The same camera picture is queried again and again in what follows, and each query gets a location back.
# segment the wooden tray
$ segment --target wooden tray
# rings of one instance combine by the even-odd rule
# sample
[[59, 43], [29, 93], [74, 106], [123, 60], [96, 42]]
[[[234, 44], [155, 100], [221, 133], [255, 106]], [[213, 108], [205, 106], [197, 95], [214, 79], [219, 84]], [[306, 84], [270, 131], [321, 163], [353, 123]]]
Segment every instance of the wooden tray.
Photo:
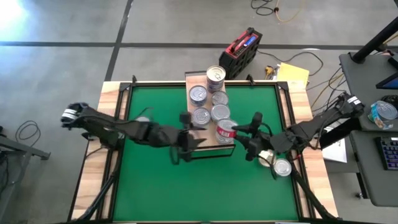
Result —
[[[187, 110], [191, 113], [197, 108], [192, 105], [189, 97], [189, 91], [195, 85], [201, 85], [207, 89], [207, 80], [206, 80], [206, 72], [205, 73], [186, 73], [185, 74], [185, 83], [187, 88]], [[213, 106], [211, 103], [212, 93], [207, 92], [207, 101], [205, 105], [202, 107], [206, 108], [208, 111], [211, 110]], [[205, 131], [190, 131], [192, 135], [194, 135], [195, 139], [205, 138], [206, 141], [203, 141], [199, 144], [199, 148], [196, 151], [204, 151], [204, 150], [215, 150], [215, 149], [229, 149], [233, 148], [234, 144], [220, 144], [217, 142], [215, 133], [216, 133], [217, 124], [212, 120], [204, 126], [207, 130]]]

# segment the yellow paper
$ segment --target yellow paper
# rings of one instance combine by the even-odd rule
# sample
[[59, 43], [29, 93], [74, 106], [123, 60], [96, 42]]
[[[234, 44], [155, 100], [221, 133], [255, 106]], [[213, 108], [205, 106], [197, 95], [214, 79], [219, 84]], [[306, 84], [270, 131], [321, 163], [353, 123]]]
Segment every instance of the yellow paper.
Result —
[[281, 63], [278, 70], [278, 81], [302, 81], [307, 86], [310, 71], [286, 63]]

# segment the wooden table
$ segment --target wooden table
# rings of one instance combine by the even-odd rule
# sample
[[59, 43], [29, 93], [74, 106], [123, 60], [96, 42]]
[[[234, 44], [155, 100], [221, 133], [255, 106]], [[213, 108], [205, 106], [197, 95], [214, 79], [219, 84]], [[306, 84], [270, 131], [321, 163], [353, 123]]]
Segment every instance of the wooden table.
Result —
[[[101, 97], [99, 99], [98, 111], [114, 116], [119, 93], [119, 85], [120, 82], [104, 82], [101, 91]], [[310, 109], [310, 104], [308, 102], [307, 93], [305, 91], [305, 86], [301, 82], [289, 82], [289, 91], [296, 123], [312, 119], [312, 112]], [[288, 119], [289, 112], [287, 112], [287, 105], [284, 99], [285, 97], [282, 97], [286, 123], [287, 125], [290, 125], [290, 120]], [[126, 102], [127, 96], [124, 96], [120, 113], [121, 118], [123, 118], [124, 116]], [[100, 143], [98, 141], [92, 141], [89, 143], [86, 153], [88, 154], [99, 147]], [[100, 150], [95, 154], [92, 154], [83, 163], [81, 176], [76, 187], [76, 197], [73, 200], [69, 218], [74, 219], [82, 215], [100, 191], [107, 153], [108, 152], [105, 149]], [[113, 152], [114, 155], [112, 157], [112, 164], [114, 164], [115, 162], [117, 153], [118, 152]], [[337, 217], [338, 214], [331, 191], [328, 174], [326, 172], [325, 163], [323, 161], [322, 152], [319, 150], [314, 151], [310, 148], [306, 148], [306, 150], [304, 150], [303, 152], [303, 158], [311, 190], [317, 196], [319, 201], [325, 206], [325, 208], [332, 215]], [[306, 199], [300, 187], [299, 191], [303, 207], [303, 214], [305, 217], [308, 217], [308, 207], [306, 204]], [[104, 211], [109, 210], [110, 192], [111, 190], [108, 191], [105, 198]], [[103, 212], [102, 218], [107, 218], [107, 216], [108, 212]]]

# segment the black floor stripe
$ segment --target black floor stripe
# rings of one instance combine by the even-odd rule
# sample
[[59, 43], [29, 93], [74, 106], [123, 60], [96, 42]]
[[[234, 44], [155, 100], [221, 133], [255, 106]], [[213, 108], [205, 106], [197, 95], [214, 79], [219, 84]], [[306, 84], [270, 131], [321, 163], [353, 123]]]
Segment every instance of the black floor stripe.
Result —
[[[137, 48], [193, 48], [193, 49], [225, 49], [229, 44], [194, 44], [194, 43], [121, 43], [120, 47]], [[260, 49], [320, 49], [320, 50], [359, 50], [362, 45], [313, 45], [313, 44], [260, 44]]]
[[0, 41], [0, 46], [15, 47], [114, 47], [112, 42], [22, 42]]
[[121, 42], [123, 40], [124, 31], [126, 30], [127, 21], [129, 20], [129, 13], [130, 13], [132, 2], [133, 2], [133, 0], [128, 0], [127, 4], [126, 4], [126, 8], [124, 9], [124, 14], [123, 14], [122, 22], [120, 23], [118, 37], [116, 38], [116, 43], [115, 43], [113, 51], [112, 51], [111, 60], [109, 61], [108, 69], [106, 71], [105, 81], [111, 81], [111, 79], [112, 79], [113, 70], [114, 70], [114, 66], [116, 65], [116, 61], [118, 59], [119, 49], [120, 49]]
[[[127, 19], [123, 20], [124, 27], [118, 33], [116, 43], [112, 42], [19, 42], [19, 41], [0, 41], [0, 46], [16, 47], [137, 47], [137, 48], [209, 48], [224, 49], [229, 44], [201, 44], [201, 43], [122, 43], [123, 34], [126, 29]], [[320, 50], [359, 50], [362, 45], [316, 45], [316, 44], [260, 44], [261, 49], [281, 49], [281, 50], [301, 50], [301, 49], [320, 49]]]

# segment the wooden board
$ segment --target wooden board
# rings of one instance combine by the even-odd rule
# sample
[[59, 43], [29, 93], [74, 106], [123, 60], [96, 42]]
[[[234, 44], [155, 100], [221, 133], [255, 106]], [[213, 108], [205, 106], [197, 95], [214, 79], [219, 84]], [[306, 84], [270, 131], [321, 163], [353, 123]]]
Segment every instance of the wooden board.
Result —
[[[185, 77], [185, 86], [187, 88], [187, 110], [190, 113], [193, 113], [193, 111], [197, 108], [195, 105], [193, 105], [190, 101], [189, 97], [189, 91], [191, 90], [192, 87], [196, 85], [201, 85], [207, 88], [206, 83], [206, 74], [193, 74], [193, 75], [187, 75]], [[208, 111], [211, 111], [211, 107], [213, 106], [211, 103], [211, 97], [213, 96], [212, 93], [207, 92], [207, 101], [203, 105], [204, 108], [206, 108]], [[206, 141], [203, 141], [200, 143], [198, 146], [199, 147], [211, 147], [211, 146], [222, 146], [222, 144], [219, 144], [215, 138], [215, 133], [216, 133], [216, 127], [217, 124], [215, 122], [210, 121], [207, 125], [204, 126], [207, 130], [205, 131], [190, 131], [190, 134], [194, 135], [195, 139], [206, 139]], [[212, 149], [226, 149], [226, 148], [231, 148], [231, 147], [217, 147], [217, 148], [208, 148], [205, 150], [212, 150]]]
[[[245, 82], [245, 81], [228, 81], [228, 82]], [[257, 82], [272, 82], [268, 80], [260, 80]], [[116, 102], [118, 98], [120, 82], [104, 82], [101, 97], [99, 99], [98, 111], [113, 116], [116, 109]], [[289, 82], [290, 98], [292, 100], [292, 106], [295, 116], [296, 123], [301, 121], [308, 121], [312, 119], [312, 112], [310, 103], [308, 102], [308, 96], [305, 91], [303, 83]], [[281, 92], [282, 106], [286, 117], [287, 125], [290, 124], [289, 114], [287, 111], [287, 104], [284, 97], [284, 92]], [[88, 152], [97, 149], [99, 146], [98, 142], [91, 142], [88, 146]], [[322, 152], [317, 150], [314, 151], [310, 148], [306, 148], [303, 153], [305, 168], [307, 170], [308, 179], [310, 182], [310, 188], [317, 196], [319, 201], [325, 206], [325, 208], [334, 216], [338, 216], [337, 209], [335, 206], [333, 193], [330, 188], [328, 174], [326, 172], [325, 163], [323, 161]], [[84, 163], [82, 175], [78, 183], [78, 193], [76, 196], [75, 203], [73, 205], [72, 219], [78, 218], [83, 212], [90, 206], [91, 202], [95, 199], [96, 195], [100, 191], [101, 181], [103, 178], [104, 165], [106, 160], [106, 151], [99, 151], [96, 154], [91, 155]], [[302, 202], [303, 211], [305, 217], [308, 216], [308, 208], [305, 201], [305, 196], [300, 190], [300, 199]], [[107, 217], [109, 206], [109, 196], [107, 194], [106, 203], [104, 206], [104, 215]]]

